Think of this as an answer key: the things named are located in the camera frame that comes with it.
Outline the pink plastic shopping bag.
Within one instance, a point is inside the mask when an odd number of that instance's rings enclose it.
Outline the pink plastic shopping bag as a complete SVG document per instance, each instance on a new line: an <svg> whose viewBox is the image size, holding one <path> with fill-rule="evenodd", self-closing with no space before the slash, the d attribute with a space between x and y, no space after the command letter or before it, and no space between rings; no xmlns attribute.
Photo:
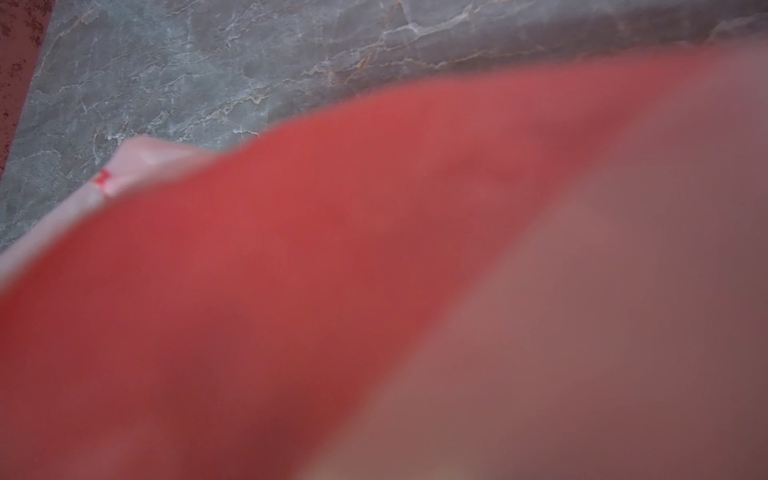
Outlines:
<svg viewBox="0 0 768 480"><path fill-rule="evenodd" d="M1 272L5 479L763 479L767 45L133 139Z"/></svg>

